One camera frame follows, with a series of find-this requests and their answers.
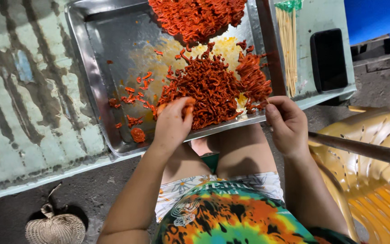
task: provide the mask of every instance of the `person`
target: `person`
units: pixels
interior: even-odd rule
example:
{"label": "person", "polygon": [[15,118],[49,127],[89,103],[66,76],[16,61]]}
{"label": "person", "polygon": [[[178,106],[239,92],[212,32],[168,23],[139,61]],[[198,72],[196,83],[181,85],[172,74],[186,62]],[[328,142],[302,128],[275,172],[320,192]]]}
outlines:
{"label": "person", "polygon": [[305,113],[288,97],[266,106],[273,141],[283,154],[285,198],[274,157],[259,124],[207,140],[219,152],[215,174],[183,143],[193,115],[181,117],[188,98],[170,103],[157,119],[154,141],[104,222],[99,244],[355,243],[308,148]]}

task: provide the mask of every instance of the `smartphone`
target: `smartphone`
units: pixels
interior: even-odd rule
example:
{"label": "smartphone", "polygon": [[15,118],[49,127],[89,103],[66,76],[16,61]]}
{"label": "smartphone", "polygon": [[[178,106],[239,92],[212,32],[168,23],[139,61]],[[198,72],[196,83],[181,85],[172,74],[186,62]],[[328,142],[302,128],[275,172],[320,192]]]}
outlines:
{"label": "smartphone", "polygon": [[347,86],[340,29],[320,31],[311,36],[311,59],[314,81],[319,93]]}

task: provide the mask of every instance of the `wooden skewer bundle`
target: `wooden skewer bundle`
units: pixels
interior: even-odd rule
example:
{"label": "wooden skewer bundle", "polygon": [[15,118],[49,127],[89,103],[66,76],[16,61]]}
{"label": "wooden skewer bundle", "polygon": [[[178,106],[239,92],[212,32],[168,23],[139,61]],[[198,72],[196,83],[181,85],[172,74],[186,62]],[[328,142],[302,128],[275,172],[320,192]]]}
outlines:
{"label": "wooden skewer bundle", "polygon": [[294,97],[297,82],[296,10],[287,12],[276,7],[282,51],[285,59],[287,95]]}

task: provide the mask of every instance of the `metal tray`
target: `metal tray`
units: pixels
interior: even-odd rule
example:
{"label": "metal tray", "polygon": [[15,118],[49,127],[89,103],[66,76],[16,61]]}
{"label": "metal tray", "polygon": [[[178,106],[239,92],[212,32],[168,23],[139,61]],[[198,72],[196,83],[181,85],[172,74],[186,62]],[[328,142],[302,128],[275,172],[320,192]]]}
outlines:
{"label": "metal tray", "polygon": [[[213,52],[223,54],[230,64],[229,69],[234,70],[241,50],[235,43],[246,39],[248,46],[255,46],[255,53],[268,53],[269,68],[263,71],[268,79],[272,77],[276,94],[285,94],[276,17],[272,15],[269,1],[248,0],[244,11],[240,25],[230,25],[209,39],[209,42],[216,42]],[[100,118],[101,130],[109,148],[117,156],[145,151],[153,141],[156,124],[151,110],[144,108],[139,101],[134,105],[122,103],[119,109],[111,108],[108,99],[127,96],[124,87],[129,86],[135,88],[136,92],[143,92],[145,100],[156,104],[156,96],[160,97],[162,86],[169,83],[165,78],[168,66],[171,65],[173,70],[185,66],[183,59],[174,59],[184,44],[160,27],[147,1],[80,0],[69,3],[65,13],[90,101],[96,116]],[[154,49],[162,51],[164,55],[156,55]],[[186,55],[196,56],[205,50],[206,45],[199,45]],[[107,64],[107,60],[113,61],[113,64]],[[136,78],[146,75],[147,71],[153,72],[151,78],[154,81],[147,91],[142,91]],[[130,129],[125,126],[126,115],[144,116],[144,123],[139,126],[146,134],[144,143],[133,141]],[[263,112],[241,115],[219,125],[192,131],[187,140],[264,120]],[[116,129],[115,124],[119,122],[123,126]]]}

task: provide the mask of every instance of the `ground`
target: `ground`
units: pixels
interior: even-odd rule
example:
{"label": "ground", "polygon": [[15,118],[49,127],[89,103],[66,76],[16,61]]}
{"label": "ground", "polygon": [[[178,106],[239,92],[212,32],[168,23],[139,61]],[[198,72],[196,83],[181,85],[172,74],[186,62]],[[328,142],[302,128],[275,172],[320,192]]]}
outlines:
{"label": "ground", "polygon": [[[389,66],[390,61],[386,61],[372,65],[368,67],[368,70]],[[365,66],[361,66],[355,69],[355,77],[358,92],[350,99],[352,105],[390,106],[390,70],[367,73]],[[353,115],[344,106],[314,106],[306,109],[305,113],[308,117],[310,131],[317,131]],[[283,182],[284,162],[282,156],[273,145],[269,129],[264,126],[263,130],[272,148],[279,175]],[[53,194],[53,199],[57,208],[71,205],[84,211],[88,217],[84,244],[96,242],[109,208],[132,175],[139,160],[140,157],[131,158],[62,180],[62,187]],[[58,183],[52,182],[29,191],[0,198],[0,244],[27,243],[24,234],[26,223],[33,213],[40,211],[40,207],[46,202],[48,193]],[[155,230],[155,224],[152,222],[149,228],[150,234],[152,235]],[[362,226],[358,225],[357,230],[363,240],[368,238]]]}

